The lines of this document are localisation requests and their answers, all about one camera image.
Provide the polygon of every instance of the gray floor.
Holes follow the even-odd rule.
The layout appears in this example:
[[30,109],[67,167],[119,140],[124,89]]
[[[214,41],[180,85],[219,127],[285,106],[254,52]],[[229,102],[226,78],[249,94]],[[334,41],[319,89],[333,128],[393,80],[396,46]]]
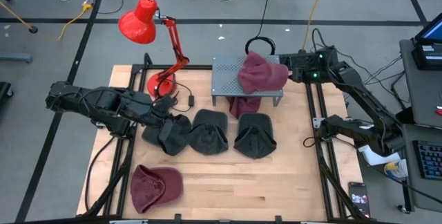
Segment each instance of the gray floor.
[[[10,7],[27,18],[73,18],[84,0],[14,0]],[[260,19],[265,0],[157,0],[162,14],[178,19]],[[442,10],[440,0],[418,0],[427,19]],[[98,18],[116,19],[135,7],[137,0],[124,0],[121,11]],[[269,0],[267,19],[306,20],[314,0]],[[119,0],[103,0],[100,11],[116,9]],[[90,12],[83,16],[89,18]],[[0,9],[0,18],[10,17]],[[410,0],[320,0],[314,15],[317,20],[418,21]],[[41,32],[57,36],[62,24],[35,24]],[[53,113],[44,108],[50,85],[65,80],[73,63],[86,24],[71,25],[59,42],[31,35],[20,24],[0,22],[0,50],[32,53],[31,64],[0,62],[0,81],[13,84],[15,96],[0,119],[0,223],[13,222],[43,146]],[[340,52],[351,55],[371,72],[398,57],[398,42],[413,37],[420,27],[317,26],[325,41]],[[216,55],[243,54],[246,41],[254,37],[258,25],[188,24],[179,25],[183,51],[191,64],[210,64]],[[302,45],[305,26],[266,25],[261,35],[272,38],[277,53],[294,53]],[[269,53],[269,47],[253,43],[250,49]],[[150,45],[126,40],[116,24],[95,24],[79,66],[75,84],[85,87],[107,85],[115,64],[141,63],[149,52],[156,64],[174,61],[166,28],[157,27],[157,39]],[[368,75],[356,68],[363,78]],[[384,71],[379,78],[402,71],[402,63]],[[391,112],[400,110],[395,99],[378,84],[369,86]],[[405,80],[397,84],[403,99],[408,99]],[[367,118],[349,101],[349,115]],[[66,218],[75,215],[86,174],[95,128],[82,116],[64,114],[43,176],[32,202],[27,221]],[[367,184],[372,216],[381,221],[432,223],[442,214],[417,209],[404,215],[396,210],[403,203],[402,189],[369,168],[362,168]]]

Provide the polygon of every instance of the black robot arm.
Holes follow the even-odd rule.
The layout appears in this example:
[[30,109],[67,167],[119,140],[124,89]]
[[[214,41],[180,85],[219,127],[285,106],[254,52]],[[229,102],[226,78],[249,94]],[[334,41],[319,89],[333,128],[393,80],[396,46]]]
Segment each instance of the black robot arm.
[[359,121],[344,120],[337,115],[318,123],[315,136],[328,139],[337,134],[360,140],[372,151],[388,156],[402,149],[401,123],[365,88],[360,75],[346,62],[339,62],[334,46],[324,47],[315,53],[301,53],[298,56],[308,62],[299,66],[287,61],[293,74],[291,79],[303,83],[333,83],[339,90],[348,93],[373,119],[373,127],[360,128]]
[[160,126],[172,105],[170,97],[153,102],[151,96],[127,88],[87,89],[68,82],[55,82],[46,98],[48,109],[82,114],[93,124],[106,126],[117,138],[127,138],[131,121]]

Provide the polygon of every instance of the smartphone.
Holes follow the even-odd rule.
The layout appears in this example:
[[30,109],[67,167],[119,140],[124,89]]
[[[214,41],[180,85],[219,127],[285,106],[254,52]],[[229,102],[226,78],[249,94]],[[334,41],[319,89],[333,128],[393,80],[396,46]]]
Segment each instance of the smartphone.
[[363,183],[348,183],[348,194],[352,202],[359,208],[366,217],[370,218],[370,208],[368,205],[367,186]]

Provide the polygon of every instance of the gray metal stand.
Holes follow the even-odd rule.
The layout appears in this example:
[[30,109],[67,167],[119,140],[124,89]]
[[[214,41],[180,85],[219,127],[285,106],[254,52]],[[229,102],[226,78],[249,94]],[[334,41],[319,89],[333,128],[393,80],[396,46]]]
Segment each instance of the gray metal stand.
[[[264,57],[268,62],[279,64],[279,56]],[[212,65],[212,104],[216,105],[217,96],[227,97],[272,97],[273,106],[277,106],[284,93],[279,91],[256,91],[246,94],[238,81],[238,73],[244,64],[245,56],[214,57]]]
[[0,52],[0,60],[31,63],[32,62],[32,55],[30,53]]

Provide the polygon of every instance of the dark gray beanie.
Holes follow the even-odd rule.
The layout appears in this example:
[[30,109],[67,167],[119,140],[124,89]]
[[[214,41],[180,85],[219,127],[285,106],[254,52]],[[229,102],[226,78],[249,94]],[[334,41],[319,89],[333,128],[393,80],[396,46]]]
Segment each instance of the dark gray beanie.
[[148,127],[143,131],[143,140],[156,146],[171,156],[177,155],[187,145],[186,135],[191,130],[191,122],[184,115],[169,117],[160,127]]
[[193,128],[187,134],[187,142],[196,151],[205,155],[222,153],[229,148],[227,114],[206,109],[199,110],[193,119]]
[[268,115],[243,113],[238,120],[235,149],[250,158],[264,158],[276,149],[273,129]]

